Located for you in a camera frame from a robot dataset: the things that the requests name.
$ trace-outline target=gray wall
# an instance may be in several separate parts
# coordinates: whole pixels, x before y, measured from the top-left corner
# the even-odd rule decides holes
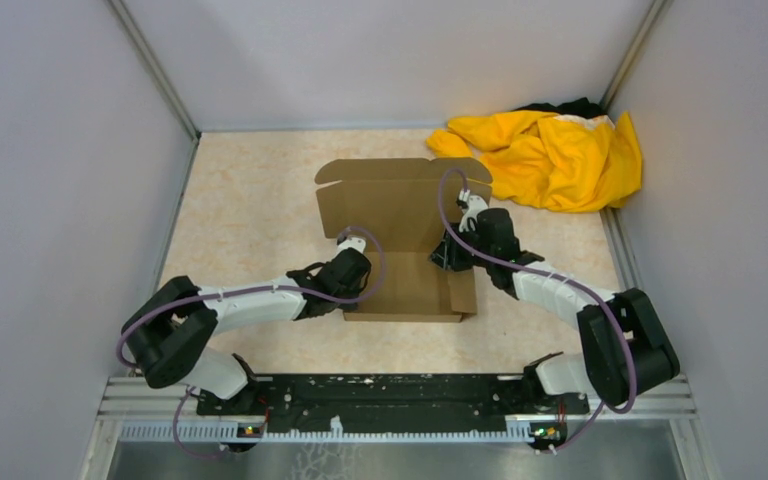
[[[188,140],[100,0],[0,1],[0,478],[75,478]]]
[[[439,125],[599,98],[649,0],[128,0],[203,130]]]
[[[725,478],[768,478],[768,2],[675,2],[619,98],[622,212]]]

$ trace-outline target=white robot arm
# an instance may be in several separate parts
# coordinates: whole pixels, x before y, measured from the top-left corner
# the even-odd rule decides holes
[[[241,287],[197,287],[189,277],[173,278],[125,323],[124,343],[150,387],[183,382],[221,399],[232,398],[254,375],[241,357],[218,352],[207,341],[255,323],[302,320],[336,308],[356,308],[355,303],[322,297],[353,299],[360,295],[370,272],[365,248],[363,238],[351,236],[338,244],[330,262]],[[183,304],[151,315],[170,302]],[[177,322],[173,316],[186,321]]]
[[[483,267],[494,286],[541,306],[579,331],[583,353],[549,355],[525,368],[535,397],[581,392],[616,407],[629,399],[629,371],[635,372],[635,394],[678,375],[678,358],[645,293],[636,288],[614,293],[575,280],[543,257],[520,250],[507,210],[490,208],[466,189],[457,203],[463,217],[447,227],[431,260],[453,271]],[[603,307],[623,332],[631,333],[625,341],[632,369]]]

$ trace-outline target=cardboard box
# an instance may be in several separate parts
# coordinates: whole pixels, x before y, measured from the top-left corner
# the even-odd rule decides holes
[[[460,322],[477,311],[472,271],[446,272],[428,259],[443,238],[437,210],[437,188],[443,172],[459,167],[469,188],[490,199],[490,172],[472,158],[379,158],[334,160],[316,174],[322,227],[336,238],[349,225],[368,229],[381,242],[387,277],[381,289],[344,312],[346,320],[390,322]],[[461,179],[452,175],[444,198],[449,221],[460,220],[455,204]],[[372,262],[369,284],[378,278],[378,254],[367,244]]]

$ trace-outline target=yellow cloth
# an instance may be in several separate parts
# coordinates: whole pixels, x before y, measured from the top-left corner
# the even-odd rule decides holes
[[[493,196],[555,212],[622,207],[640,190],[643,156],[631,118],[614,129],[607,117],[584,119],[536,111],[456,117],[427,143],[438,157],[484,152]]]

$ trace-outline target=box flap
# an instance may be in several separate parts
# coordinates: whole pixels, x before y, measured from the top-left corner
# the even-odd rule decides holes
[[[346,226],[358,225],[373,232],[387,252],[430,254],[443,237],[437,211],[440,177],[452,167],[470,176],[469,188],[490,199],[492,177],[475,159],[392,158],[335,160],[316,175],[319,213],[327,238],[335,238]],[[463,215],[455,204],[461,189],[457,176],[445,185],[446,217],[457,221]]]
[[[475,275],[472,270],[464,272],[447,272],[449,283],[449,304],[453,312],[478,313],[478,302],[475,298]]]
[[[474,158],[368,158],[340,159],[328,162],[316,172],[317,185],[353,180],[434,180],[440,181],[443,173],[458,167],[467,177],[479,183],[489,184],[493,177],[481,162]]]

